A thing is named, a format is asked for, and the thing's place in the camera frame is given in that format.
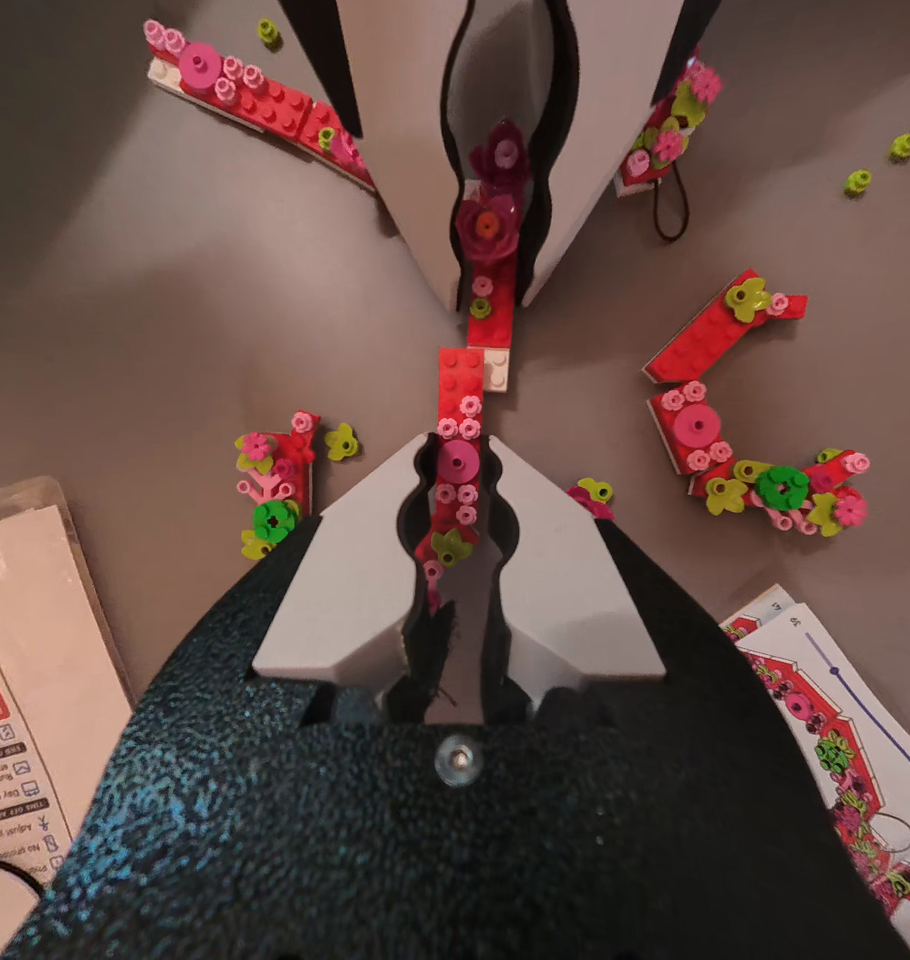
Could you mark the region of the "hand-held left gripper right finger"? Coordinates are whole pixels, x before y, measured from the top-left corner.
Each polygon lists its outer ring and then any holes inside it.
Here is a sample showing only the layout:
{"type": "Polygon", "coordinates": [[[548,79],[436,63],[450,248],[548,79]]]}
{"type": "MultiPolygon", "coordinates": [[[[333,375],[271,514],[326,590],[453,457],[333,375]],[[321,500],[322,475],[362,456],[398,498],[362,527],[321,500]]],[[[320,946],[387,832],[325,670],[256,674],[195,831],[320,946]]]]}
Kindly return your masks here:
{"type": "Polygon", "coordinates": [[[488,677],[512,682],[522,710],[552,690],[663,680],[665,666],[590,511],[500,439],[488,438],[489,534],[502,553],[492,589],[488,677]]]}

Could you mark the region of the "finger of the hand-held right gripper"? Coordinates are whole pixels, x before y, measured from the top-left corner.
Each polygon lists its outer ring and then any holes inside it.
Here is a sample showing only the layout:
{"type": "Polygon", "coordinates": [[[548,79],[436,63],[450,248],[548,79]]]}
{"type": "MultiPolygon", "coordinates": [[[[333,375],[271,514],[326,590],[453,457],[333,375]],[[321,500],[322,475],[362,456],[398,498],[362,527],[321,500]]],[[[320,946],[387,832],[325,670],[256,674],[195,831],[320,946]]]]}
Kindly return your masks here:
{"type": "Polygon", "coordinates": [[[529,143],[531,204],[521,228],[517,301],[529,306],[611,181],[641,123],[681,1],[547,1],[548,99],[529,143]]]}
{"type": "Polygon", "coordinates": [[[446,149],[446,77],[471,2],[341,1],[341,31],[361,133],[362,157],[413,259],[453,311],[461,262],[451,239],[461,198],[446,149]]]}

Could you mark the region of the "red lego segment lime leaves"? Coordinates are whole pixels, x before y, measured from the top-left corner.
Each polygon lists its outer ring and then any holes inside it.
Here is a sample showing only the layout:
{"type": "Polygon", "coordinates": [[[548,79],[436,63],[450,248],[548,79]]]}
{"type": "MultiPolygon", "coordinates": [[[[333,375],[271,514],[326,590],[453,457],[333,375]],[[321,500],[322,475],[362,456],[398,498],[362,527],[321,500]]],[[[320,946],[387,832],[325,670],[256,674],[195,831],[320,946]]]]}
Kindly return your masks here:
{"type": "Polygon", "coordinates": [[[617,196],[652,189],[672,172],[723,87],[721,76],[703,61],[697,46],[618,167],[613,178],[617,196]]]}

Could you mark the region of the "red lego segment pink coral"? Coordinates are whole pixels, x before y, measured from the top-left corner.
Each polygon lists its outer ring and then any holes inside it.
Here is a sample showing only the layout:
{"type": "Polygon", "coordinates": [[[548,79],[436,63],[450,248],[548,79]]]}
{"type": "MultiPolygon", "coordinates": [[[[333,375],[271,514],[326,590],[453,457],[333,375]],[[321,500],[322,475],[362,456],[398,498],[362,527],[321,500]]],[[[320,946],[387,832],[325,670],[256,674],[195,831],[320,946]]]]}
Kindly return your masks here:
{"type": "Polygon", "coordinates": [[[261,560],[310,515],[318,425],[318,415],[299,410],[286,434],[252,431],[236,439],[236,490],[251,508],[242,532],[245,558],[261,560]]]}

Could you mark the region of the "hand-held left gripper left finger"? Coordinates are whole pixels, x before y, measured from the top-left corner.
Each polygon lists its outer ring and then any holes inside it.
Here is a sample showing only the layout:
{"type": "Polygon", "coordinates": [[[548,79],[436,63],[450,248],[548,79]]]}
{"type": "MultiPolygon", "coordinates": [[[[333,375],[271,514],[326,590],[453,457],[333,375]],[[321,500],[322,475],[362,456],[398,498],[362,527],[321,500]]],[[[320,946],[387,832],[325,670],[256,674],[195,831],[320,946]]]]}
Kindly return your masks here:
{"type": "Polygon", "coordinates": [[[403,631],[424,601],[435,436],[415,436],[326,508],[252,667],[378,697],[407,672],[403,631]]]}

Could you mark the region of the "long red lego segment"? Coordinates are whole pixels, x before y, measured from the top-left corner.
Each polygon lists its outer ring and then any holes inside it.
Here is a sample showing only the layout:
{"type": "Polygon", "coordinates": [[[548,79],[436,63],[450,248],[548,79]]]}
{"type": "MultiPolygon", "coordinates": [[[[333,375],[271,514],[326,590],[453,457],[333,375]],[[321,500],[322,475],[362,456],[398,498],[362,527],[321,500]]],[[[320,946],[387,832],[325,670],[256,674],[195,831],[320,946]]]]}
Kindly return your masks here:
{"type": "Polygon", "coordinates": [[[148,77],[161,90],[312,155],[372,194],[374,181],[334,108],[269,78],[253,63],[189,41],[154,19],[144,23],[148,77]]]}

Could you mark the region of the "lego instruction booklet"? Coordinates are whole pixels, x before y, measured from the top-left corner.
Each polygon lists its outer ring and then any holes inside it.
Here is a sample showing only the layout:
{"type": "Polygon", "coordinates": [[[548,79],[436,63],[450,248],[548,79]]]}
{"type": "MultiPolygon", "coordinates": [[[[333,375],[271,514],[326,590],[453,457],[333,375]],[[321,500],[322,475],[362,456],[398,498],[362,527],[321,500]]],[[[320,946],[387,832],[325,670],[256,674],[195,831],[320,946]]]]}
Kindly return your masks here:
{"type": "Polygon", "coordinates": [[[776,703],[855,870],[910,947],[910,734],[780,585],[721,627],[776,703]]]}

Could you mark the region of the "red lego segment magenta flowers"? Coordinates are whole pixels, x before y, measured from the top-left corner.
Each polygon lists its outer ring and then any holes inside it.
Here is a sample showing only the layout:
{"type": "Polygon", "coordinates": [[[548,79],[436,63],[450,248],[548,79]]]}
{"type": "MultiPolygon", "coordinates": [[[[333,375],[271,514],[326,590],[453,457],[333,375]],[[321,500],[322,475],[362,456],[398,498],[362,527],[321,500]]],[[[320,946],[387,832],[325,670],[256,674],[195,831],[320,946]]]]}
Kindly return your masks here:
{"type": "Polygon", "coordinates": [[[469,281],[467,344],[484,353],[485,390],[503,394],[516,302],[518,247],[531,180],[526,138],[504,118],[469,156],[474,179],[456,215],[469,281]]]}

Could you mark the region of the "red lego segment pink disc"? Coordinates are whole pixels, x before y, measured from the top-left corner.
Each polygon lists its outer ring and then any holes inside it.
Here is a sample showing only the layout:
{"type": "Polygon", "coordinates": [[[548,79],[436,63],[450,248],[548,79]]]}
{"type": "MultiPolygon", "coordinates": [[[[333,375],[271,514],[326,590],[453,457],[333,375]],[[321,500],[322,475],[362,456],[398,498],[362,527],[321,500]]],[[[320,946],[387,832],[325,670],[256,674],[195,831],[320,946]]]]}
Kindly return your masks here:
{"type": "Polygon", "coordinates": [[[442,575],[470,557],[479,537],[485,354],[443,348],[438,354],[435,505],[415,551],[427,580],[429,611],[440,605],[442,575]]]}

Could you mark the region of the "magenta lego flower lime leaf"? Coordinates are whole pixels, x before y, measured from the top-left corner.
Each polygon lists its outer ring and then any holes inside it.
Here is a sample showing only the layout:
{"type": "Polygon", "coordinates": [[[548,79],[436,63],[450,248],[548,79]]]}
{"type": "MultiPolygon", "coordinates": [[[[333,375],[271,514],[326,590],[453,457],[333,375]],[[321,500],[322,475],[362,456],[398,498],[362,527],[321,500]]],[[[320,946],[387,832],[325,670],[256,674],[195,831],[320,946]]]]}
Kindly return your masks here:
{"type": "Polygon", "coordinates": [[[589,511],[595,519],[614,521],[614,514],[609,506],[613,490],[608,482],[584,477],[576,484],[569,486],[565,492],[569,498],[574,499],[589,511]]]}

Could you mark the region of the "printed card in plastic sleeve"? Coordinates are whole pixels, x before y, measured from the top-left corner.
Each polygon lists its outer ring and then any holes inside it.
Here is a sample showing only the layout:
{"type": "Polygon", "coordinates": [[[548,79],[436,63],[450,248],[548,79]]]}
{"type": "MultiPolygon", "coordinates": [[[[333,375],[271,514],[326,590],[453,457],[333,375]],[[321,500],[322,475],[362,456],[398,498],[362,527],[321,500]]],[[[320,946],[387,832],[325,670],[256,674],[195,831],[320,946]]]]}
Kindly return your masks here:
{"type": "Polygon", "coordinates": [[[53,881],[131,713],[61,486],[0,488],[0,861],[53,881]]]}

